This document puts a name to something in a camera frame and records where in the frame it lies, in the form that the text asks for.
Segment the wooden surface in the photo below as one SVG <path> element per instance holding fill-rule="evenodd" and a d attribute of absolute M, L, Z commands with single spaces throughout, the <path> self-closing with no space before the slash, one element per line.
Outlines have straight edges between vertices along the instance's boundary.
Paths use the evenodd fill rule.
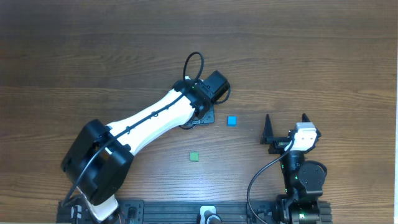
<path fill-rule="evenodd" d="M 203 77 L 228 77 L 229 101 L 215 124 L 142 150 L 118 197 L 245 201 L 275 159 L 259 145 L 266 113 L 285 136 L 306 112 L 323 134 L 307 157 L 328 167 L 335 223 L 392 223 L 397 2 L 377 0 L 1 0 L 0 221 L 54 222 L 71 186 L 60 163 L 83 125 L 161 99 L 195 50 Z M 252 198 L 283 191 L 274 166 Z"/>

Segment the green cube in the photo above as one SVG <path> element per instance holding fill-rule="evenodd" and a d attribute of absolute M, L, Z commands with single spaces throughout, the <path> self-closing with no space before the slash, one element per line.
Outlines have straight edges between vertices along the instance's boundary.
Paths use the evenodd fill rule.
<path fill-rule="evenodd" d="M 192 162 L 198 162 L 199 161 L 199 152 L 191 152 L 190 153 L 190 160 Z"/>

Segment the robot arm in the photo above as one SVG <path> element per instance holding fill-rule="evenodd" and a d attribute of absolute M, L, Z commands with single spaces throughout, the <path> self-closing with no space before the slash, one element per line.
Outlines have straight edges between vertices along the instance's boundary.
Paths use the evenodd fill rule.
<path fill-rule="evenodd" d="M 113 222 L 117 217 L 114 193 L 122 186 L 134 156 L 166 131 L 193 118 L 202 119 L 229 90 L 219 71 L 203 81 L 198 76 L 179 80 L 160 101 L 130 118 L 106 126 L 96 119 L 80 131 L 61 168 L 82 193 L 97 222 Z"/>

